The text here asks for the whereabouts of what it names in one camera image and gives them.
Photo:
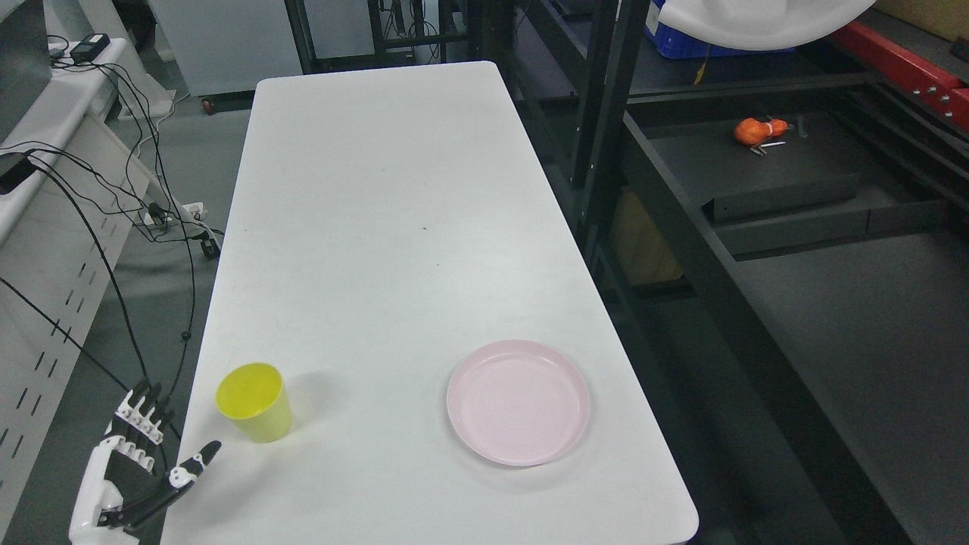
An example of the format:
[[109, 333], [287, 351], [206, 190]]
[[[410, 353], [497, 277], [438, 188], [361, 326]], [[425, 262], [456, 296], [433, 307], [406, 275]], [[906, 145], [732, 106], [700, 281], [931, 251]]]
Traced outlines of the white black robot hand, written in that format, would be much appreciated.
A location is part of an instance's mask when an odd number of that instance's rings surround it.
[[139, 544], [139, 532], [185, 496], [219, 453], [220, 441], [172, 468], [155, 463], [170, 423], [160, 384], [142, 379], [125, 394], [92, 448], [68, 528], [73, 544]]

